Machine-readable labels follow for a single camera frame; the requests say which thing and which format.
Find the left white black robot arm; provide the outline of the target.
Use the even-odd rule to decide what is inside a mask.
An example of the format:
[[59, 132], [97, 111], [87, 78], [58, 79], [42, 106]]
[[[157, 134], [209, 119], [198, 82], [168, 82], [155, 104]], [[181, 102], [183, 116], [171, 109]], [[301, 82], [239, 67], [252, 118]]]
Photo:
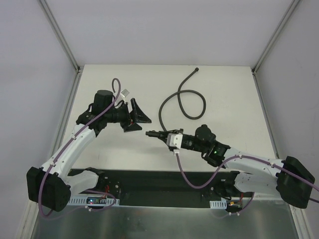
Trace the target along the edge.
[[152, 122], [134, 98], [115, 107], [117, 98], [111, 91], [98, 90], [93, 103], [78, 117], [67, 141], [41, 167], [28, 170], [27, 191], [31, 201], [60, 212], [73, 195], [89, 189], [95, 194], [106, 192], [103, 171], [89, 167], [74, 176], [69, 171], [108, 123], [118, 123], [124, 132], [132, 132], [142, 130], [142, 123]]

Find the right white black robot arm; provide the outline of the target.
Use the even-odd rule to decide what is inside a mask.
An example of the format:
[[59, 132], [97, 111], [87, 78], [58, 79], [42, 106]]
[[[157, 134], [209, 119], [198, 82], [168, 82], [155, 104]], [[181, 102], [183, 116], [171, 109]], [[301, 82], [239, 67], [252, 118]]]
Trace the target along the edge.
[[180, 159], [179, 151], [187, 149], [201, 154], [209, 165], [234, 169], [235, 177], [224, 184], [225, 193], [236, 196], [240, 192], [264, 193], [280, 196], [286, 203], [301, 209], [308, 206], [312, 190], [318, 190], [314, 176], [291, 156], [286, 159], [257, 157], [217, 141], [216, 135], [203, 124], [194, 135], [182, 129], [159, 131], [156, 135]]

